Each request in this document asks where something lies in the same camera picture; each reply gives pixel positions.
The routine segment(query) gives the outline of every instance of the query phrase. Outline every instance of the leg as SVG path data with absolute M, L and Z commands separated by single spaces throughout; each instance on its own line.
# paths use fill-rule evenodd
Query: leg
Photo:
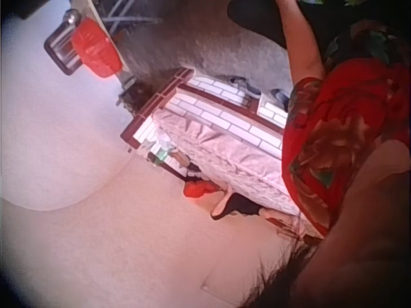
M 368 0 L 359 6 L 299 4 L 324 53 L 329 43 L 352 24 L 372 19 L 409 35 L 409 3 L 405 0 Z M 227 14 L 239 26 L 286 48 L 283 26 L 274 0 L 231 0 Z
M 358 7 L 299 4 L 313 28 L 323 53 L 329 43 L 358 18 Z M 231 0 L 227 15 L 239 26 L 256 32 L 286 48 L 281 16 L 274 0 Z
M 227 15 L 242 28 L 286 47 L 280 13 L 274 0 L 232 0 Z

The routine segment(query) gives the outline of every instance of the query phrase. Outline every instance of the beige carpet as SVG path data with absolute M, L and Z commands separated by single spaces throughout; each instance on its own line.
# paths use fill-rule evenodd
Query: beige carpet
M 213 221 L 182 185 L 134 157 L 65 209 L 3 200 L 2 268 L 35 307 L 228 308 L 250 286 L 259 254 L 276 262 L 287 242 L 259 218 Z M 232 258 L 237 265 L 224 266 Z

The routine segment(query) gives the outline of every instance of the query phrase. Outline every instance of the floral fabric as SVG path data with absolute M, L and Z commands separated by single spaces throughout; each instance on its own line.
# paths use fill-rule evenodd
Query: floral fabric
M 283 179 L 323 235 L 370 156 L 387 141 L 410 146 L 409 46 L 375 22 L 331 43 L 325 80 L 294 88 L 283 139 Z

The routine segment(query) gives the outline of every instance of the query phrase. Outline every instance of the floor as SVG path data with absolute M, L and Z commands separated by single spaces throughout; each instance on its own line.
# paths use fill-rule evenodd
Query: floor
M 285 50 L 229 20 L 228 3 L 229 0 L 136 0 L 134 13 L 161 16 L 164 22 L 131 29 L 118 48 L 133 73 L 156 87 L 175 68 L 184 66 L 222 79 L 244 76 L 264 93 L 273 88 L 290 92 Z
M 235 307 L 289 242 L 257 216 L 213 221 L 182 186 L 135 156 L 65 209 L 2 200 L 2 271 L 34 307 Z

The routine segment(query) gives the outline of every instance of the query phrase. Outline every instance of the dark hair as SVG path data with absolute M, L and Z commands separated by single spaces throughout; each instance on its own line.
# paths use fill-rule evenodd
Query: dark hair
M 294 282 L 314 251 L 315 246 L 298 241 L 293 243 L 288 260 L 268 277 L 262 267 L 257 286 L 239 308 L 288 307 Z
M 379 256 L 378 260 L 356 263 L 362 270 L 356 270 L 354 278 L 345 280 L 341 276 L 343 281 L 336 281 L 315 301 L 293 293 L 297 277 L 315 251 L 315 246 L 295 243 L 288 260 L 268 277 L 262 267 L 257 286 L 238 308 L 411 307 L 409 254 L 394 259 Z

